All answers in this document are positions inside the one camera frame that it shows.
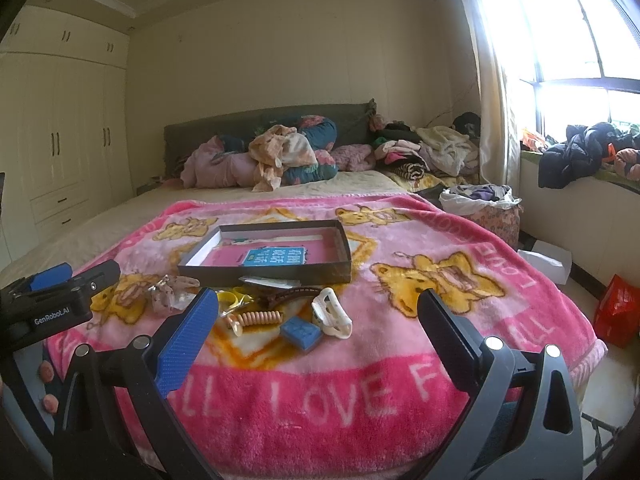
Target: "headboard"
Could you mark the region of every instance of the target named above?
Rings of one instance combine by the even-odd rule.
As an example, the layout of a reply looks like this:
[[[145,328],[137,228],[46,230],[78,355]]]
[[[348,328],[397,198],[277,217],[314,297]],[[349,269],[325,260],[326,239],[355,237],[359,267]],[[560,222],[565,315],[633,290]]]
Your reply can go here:
[[[372,99],[363,104],[299,105],[279,108],[264,108],[235,114],[218,115],[196,119],[187,123],[170,124],[164,127],[164,171],[165,176],[175,176],[178,160],[191,155],[203,142],[216,134],[239,137],[249,144],[256,132],[271,124],[287,123],[293,117],[320,115],[328,117],[338,127],[336,146],[344,144],[366,144],[369,139],[369,118],[376,113],[376,102]]]

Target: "pink blanket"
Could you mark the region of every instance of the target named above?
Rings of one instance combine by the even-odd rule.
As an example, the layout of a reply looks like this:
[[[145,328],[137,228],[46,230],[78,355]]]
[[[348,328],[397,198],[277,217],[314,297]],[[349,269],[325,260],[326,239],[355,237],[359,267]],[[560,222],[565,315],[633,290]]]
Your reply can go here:
[[[91,322],[49,339],[56,368],[66,371],[82,342],[104,350],[153,334],[162,319],[144,299],[122,298],[176,272],[212,226],[336,217],[353,257],[353,281],[335,287],[353,320],[351,338],[325,336],[301,354],[273,327],[236,338],[217,322],[182,388],[168,397],[221,472],[354,474],[434,450],[466,395],[453,387],[416,319],[418,294],[428,287],[483,335],[527,351],[557,344],[576,385],[606,352],[578,308],[491,233],[413,195],[344,196],[175,203],[90,264],[114,258],[120,283],[94,298]],[[287,305],[284,315],[310,319],[309,302]],[[121,405],[139,448],[148,449],[130,402]]]

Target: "beige bedsheet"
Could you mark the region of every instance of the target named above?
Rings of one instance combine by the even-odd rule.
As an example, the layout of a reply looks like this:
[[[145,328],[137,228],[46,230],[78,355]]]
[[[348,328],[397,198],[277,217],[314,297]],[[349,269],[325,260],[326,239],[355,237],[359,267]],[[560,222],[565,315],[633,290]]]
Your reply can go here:
[[[333,196],[343,194],[406,193],[377,171],[340,172],[335,178],[276,191],[254,193],[248,188],[168,189],[158,188],[113,207],[63,235],[34,248],[0,272],[0,286],[57,264],[68,262],[77,269],[103,253],[130,232],[150,221],[174,202],[237,202],[273,198]]]

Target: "red bag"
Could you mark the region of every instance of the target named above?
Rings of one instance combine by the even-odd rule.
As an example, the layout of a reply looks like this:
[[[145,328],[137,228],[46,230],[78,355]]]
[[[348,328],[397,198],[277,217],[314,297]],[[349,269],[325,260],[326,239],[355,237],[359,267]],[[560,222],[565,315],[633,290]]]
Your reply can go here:
[[[596,335],[624,348],[638,334],[640,326],[640,288],[613,276],[593,318]]]

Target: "white curtain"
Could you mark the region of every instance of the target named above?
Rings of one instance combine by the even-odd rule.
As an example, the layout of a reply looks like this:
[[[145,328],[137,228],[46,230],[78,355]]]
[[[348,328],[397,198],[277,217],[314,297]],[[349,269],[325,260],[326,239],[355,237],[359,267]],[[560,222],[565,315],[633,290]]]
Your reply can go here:
[[[482,0],[462,0],[471,32],[480,89],[480,175],[518,193],[520,141],[509,106],[507,78],[496,56]]]

